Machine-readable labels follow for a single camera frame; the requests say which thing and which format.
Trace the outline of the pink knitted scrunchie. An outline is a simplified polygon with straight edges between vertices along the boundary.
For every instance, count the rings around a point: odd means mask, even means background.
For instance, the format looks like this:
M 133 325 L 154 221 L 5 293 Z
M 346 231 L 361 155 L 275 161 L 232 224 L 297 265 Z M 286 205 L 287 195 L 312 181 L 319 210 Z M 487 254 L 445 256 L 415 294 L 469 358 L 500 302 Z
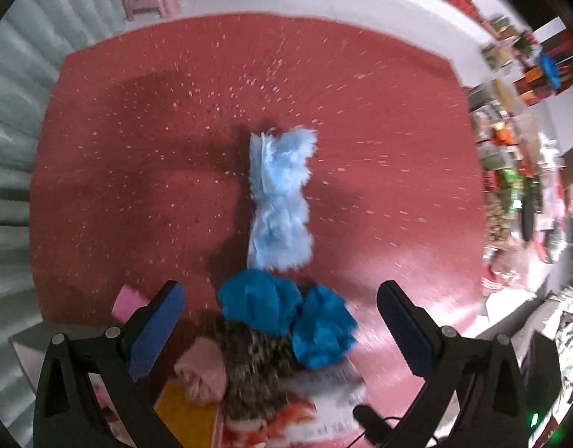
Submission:
M 210 338 L 196 338 L 175 362 L 174 372 L 191 401 L 218 404 L 224 398 L 228 384 L 224 358 L 218 343 Z

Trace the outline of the leopard print cloth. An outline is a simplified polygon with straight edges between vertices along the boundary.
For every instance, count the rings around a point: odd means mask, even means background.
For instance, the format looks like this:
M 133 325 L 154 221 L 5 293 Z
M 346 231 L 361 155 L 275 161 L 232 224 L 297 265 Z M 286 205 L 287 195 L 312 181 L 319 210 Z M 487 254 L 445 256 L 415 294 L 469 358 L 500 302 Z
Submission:
M 221 349 L 227 387 L 222 413 L 234 421 L 271 418 L 287 403 L 283 381 L 302 371 L 292 338 L 264 334 L 218 317 L 212 338 Z

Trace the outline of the light blue fluffy cloth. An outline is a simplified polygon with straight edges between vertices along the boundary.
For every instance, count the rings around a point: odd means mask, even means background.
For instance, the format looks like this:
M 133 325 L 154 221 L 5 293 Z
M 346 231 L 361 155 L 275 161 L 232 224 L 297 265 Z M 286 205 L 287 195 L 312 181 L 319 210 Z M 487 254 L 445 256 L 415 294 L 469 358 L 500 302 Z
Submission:
M 314 238 L 302 188 L 312 177 L 308 161 L 316 145 L 317 133 L 307 127 L 294 127 L 279 136 L 252 134 L 249 183 L 255 211 L 248 267 L 285 272 L 311 262 Z

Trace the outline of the white open storage box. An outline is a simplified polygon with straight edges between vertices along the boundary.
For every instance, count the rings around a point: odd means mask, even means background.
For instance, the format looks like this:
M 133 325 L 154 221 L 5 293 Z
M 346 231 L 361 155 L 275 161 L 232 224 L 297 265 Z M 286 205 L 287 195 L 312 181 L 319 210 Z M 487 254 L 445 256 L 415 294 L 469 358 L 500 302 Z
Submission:
M 57 324 L 51 321 L 42 321 L 33 327 L 13 335 L 9 339 L 9 342 L 33 392 L 36 392 L 40 371 L 44 358 L 46 358 L 46 350 L 54 335 L 65 334 L 71 340 L 80 340 L 98 337 L 103 334 L 104 331 L 104 327 Z

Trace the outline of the white red printed carton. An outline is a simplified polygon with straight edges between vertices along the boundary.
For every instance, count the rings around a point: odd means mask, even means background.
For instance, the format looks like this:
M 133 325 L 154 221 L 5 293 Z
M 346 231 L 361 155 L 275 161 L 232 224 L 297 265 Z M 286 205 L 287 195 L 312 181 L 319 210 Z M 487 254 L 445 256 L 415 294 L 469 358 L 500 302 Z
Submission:
M 359 430 L 353 409 L 366 395 L 363 377 L 349 360 L 302 371 L 282 384 L 286 404 L 275 414 L 225 420 L 221 447 L 306 447 L 341 441 Z

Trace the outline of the red speckled table cloth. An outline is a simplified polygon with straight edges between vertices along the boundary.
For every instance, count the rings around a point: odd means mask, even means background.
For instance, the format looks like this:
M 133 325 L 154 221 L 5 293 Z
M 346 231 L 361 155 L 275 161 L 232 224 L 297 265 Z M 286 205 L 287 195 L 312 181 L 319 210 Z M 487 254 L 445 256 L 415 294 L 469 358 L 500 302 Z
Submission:
M 396 280 L 438 323 L 482 300 L 480 163 L 451 66 L 352 25 L 272 14 L 177 20 L 63 60 L 30 187 L 30 262 L 48 321 L 104 325 L 123 285 L 186 290 L 175 344 L 221 284 L 269 267 L 337 291 L 374 408 L 421 382 L 383 325 Z

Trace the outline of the cluttered goods on shelf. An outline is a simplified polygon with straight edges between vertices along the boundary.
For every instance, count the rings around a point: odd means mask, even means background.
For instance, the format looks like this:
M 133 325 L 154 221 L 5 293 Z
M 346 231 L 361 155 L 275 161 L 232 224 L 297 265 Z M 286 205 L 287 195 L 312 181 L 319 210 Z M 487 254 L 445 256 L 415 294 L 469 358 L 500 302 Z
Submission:
M 467 90 L 482 166 L 488 302 L 534 297 L 566 248 L 565 182 L 571 166 L 544 132 L 534 107 L 573 82 L 573 62 L 558 63 L 527 25 L 474 0 L 444 0 L 485 31 L 481 55 L 493 78 Z

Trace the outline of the grey pleated curtain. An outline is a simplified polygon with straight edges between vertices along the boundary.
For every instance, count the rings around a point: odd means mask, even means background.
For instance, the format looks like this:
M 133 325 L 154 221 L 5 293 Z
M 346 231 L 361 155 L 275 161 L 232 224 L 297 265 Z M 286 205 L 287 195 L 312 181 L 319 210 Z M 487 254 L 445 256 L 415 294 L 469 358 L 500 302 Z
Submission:
M 46 104 L 65 58 L 122 27 L 120 0 L 0 0 L 0 445 L 32 444 L 34 389 L 10 339 L 42 321 L 29 188 Z

